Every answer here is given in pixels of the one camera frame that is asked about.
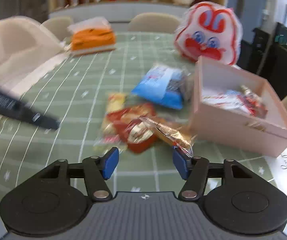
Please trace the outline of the clear golden pastry packet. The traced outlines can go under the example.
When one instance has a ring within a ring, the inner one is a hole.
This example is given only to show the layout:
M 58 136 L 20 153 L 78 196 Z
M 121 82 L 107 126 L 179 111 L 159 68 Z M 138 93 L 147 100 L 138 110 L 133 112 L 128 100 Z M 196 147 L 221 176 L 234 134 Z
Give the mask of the clear golden pastry packet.
M 157 116 L 141 116 L 139 119 L 161 140 L 193 157 L 193 145 L 197 137 L 186 126 Z

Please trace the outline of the yellow red snack packet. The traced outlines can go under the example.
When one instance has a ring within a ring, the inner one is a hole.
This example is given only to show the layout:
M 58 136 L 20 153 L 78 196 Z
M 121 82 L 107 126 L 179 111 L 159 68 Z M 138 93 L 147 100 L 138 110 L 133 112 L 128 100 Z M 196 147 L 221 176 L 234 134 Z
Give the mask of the yellow red snack packet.
M 112 147 L 117 147 L 119 149 L 119 152 L 122 152 L 127 149 L 127 145 L 122 141 L 114 126 L 114 114 L 124 109 L 126 98 L 127 93 L 107 93 L 105 114 L 99 130 L 99 136 L 95 140 L 94 144 L 94 149 L 96 151 L 106 153 Z

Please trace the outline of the red burger snack packet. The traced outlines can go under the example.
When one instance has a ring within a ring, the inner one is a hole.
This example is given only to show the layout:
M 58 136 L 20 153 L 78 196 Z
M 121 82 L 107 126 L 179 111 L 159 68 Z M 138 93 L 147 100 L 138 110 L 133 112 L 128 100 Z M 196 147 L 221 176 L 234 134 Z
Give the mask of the red burger snack packet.
M 240 90 L 240 99 L 244 103 L 244 106 L 248 110 L 249 114 L 257 118 L 265 119 L 268 109 L 263 102 L 263 99 L 244 85 L 241 85 Z

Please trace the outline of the white silver snack packet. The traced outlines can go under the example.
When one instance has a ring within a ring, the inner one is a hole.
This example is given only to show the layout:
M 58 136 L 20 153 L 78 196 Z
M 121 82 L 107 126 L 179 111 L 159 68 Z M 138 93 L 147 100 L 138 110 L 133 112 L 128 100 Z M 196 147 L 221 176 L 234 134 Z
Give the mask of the white silver snack packet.
M 201 100 L 207 105 L 226 111 L 250 115 L 240 96 L 241 92 L 235 90 L 205 88 L 202 90 Z

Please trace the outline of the small red snack packet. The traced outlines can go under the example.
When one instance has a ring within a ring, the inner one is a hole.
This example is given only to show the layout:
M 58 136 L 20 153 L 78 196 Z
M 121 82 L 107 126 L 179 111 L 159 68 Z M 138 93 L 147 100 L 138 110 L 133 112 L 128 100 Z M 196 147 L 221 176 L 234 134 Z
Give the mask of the small red snack packet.
M 120 138 L 133 153 L 143 153 L 159 140 L 139 119 L 141 116 L 156 116 L 154 106 L 151 103 L 126 107 L 114 116 L 114 126 Z

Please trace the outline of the blue white snack packet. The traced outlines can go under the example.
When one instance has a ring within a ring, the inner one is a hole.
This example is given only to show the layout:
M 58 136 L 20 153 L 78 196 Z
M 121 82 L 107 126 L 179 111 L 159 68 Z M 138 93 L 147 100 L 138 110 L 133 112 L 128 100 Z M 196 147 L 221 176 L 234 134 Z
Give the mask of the blue white snack packet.
M 181 110 L 184 101 L 190 100 L 190 76 L 186 69 L 156 62 L 132 89 L 132 94 L 163 107 Z

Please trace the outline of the beige chair near left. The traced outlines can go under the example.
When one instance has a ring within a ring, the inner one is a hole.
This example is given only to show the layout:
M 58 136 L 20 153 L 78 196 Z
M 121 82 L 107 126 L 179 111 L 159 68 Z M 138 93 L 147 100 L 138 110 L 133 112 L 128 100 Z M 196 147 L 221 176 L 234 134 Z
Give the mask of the beige chair near left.
M 0 20 L 0 87 L 14 90 L 62 52 L 58 38 L 36 20 L 25 16 Z

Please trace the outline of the green checked tablecloth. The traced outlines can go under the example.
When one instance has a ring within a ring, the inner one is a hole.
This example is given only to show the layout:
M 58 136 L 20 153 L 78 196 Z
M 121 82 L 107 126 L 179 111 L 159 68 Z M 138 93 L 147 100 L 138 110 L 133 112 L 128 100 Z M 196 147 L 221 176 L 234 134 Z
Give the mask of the green checked tablecloth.
M 25 92 L 25 101 L 59 118 L 61 127 L 53 131 L 0 120 L 0 201 L 57 159 L 77 163 L 111 147 L 120 150 L 119 164 L 107 181 L 112 193 L 179 192 L 184 181 L 167 143 L 158 141 L 135 154 L 105 120 L 110 111 L 144 103 L 132 90 L 155 63 L 194 69 L 178 55 L 169 34 L 119 33 L 114 51 L 68 57 Z

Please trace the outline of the pink cardboard box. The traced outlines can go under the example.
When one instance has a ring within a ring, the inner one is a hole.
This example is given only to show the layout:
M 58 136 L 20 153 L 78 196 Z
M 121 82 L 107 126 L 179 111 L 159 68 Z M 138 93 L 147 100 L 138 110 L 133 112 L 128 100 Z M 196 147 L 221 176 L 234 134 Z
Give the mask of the pink cardboard box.
M 189 128 L 199 139 L 278 157 L 287 148 L 287 111 L 264 78 L 200 57 Z

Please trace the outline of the beige chair far left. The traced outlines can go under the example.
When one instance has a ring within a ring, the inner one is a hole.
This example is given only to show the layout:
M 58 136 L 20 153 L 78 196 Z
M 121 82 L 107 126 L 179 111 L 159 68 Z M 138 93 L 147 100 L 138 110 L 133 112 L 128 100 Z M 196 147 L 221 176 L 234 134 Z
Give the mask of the beige chair far left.
M 69 16 L 49 18 L 42 23 L 42 26 L 52 32 L 60 41 L 71 37 L 68 27 L 72 25 L 73 19 Z

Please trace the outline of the orange tissue box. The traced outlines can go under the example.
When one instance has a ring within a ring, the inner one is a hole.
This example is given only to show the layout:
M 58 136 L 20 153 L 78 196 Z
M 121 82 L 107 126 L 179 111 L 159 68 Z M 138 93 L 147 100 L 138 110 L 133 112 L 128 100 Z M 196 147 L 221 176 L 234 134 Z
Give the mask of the orange tissue box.
M 67 30 L 72 34 L 70 43 L 72 55 L 93 54 L 115 49 L 116 36 L 105 17 L 94 17 L 71 24 Z

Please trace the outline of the white cabinet counter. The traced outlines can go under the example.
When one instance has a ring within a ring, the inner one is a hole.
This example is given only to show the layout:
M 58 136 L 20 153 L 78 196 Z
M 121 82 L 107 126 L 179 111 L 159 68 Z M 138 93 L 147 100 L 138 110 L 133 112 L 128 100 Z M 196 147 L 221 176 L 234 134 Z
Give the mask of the white cabinet counter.
M 130 22 L 138 14 L 157 12 L 181 17 L 187 11 L 187 7 L 168 3 L 151 2 L 101 2 L 68 7 L 56 10 L 49 14 L 49 18 L 69 16 L 73 21 L 81 22 L 93 17 L 105 17 L 112 23 Z

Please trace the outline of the black fish tank stand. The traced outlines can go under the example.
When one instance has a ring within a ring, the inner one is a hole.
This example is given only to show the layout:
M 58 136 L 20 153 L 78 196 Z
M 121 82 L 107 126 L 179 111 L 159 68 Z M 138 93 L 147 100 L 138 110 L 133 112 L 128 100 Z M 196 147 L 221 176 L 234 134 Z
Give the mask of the black fish tank stand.
M 287 6 L 283 21 L 276 23 L 271 34 L 252 30 L 252 43 L 242 41 L 238 64 L 244 70 L 267 79 L 283 99 L 287 96 Z

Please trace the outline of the red white rabbit plush bag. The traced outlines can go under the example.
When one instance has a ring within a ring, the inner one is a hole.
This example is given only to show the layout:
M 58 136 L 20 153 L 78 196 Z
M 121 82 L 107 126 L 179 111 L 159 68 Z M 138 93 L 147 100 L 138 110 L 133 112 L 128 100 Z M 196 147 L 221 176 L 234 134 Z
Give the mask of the red white rabbit plush bag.
M 199 2 L 188 9 L 174 32 L 174 46 L 191 61 L 201 56 L 235 65 L 240 55 L 243 27 L 231 8 Z

